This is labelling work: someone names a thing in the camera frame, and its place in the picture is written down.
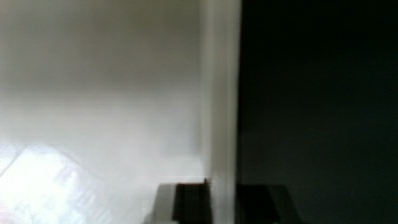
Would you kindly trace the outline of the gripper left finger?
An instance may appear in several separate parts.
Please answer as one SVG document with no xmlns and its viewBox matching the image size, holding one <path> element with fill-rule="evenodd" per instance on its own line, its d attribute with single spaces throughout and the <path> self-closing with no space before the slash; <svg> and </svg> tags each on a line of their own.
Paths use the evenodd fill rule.
<svg viewBox="0 0 398 224">
<path fill-rule="evenodd" d="M 213 224 L 208 179 L 160 184 L 142 224 Z"/>
</svg>

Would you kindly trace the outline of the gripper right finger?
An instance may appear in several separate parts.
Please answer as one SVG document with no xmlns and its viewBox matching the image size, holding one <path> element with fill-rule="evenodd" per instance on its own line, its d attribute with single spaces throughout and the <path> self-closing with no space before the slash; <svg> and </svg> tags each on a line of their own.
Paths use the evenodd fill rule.
<svg viewBox="0 0 398 224">
<path fill-rule="evenodd" d="M 236 224 L 307 224 L 284 185 L 236 185 Z"/>
</svg>

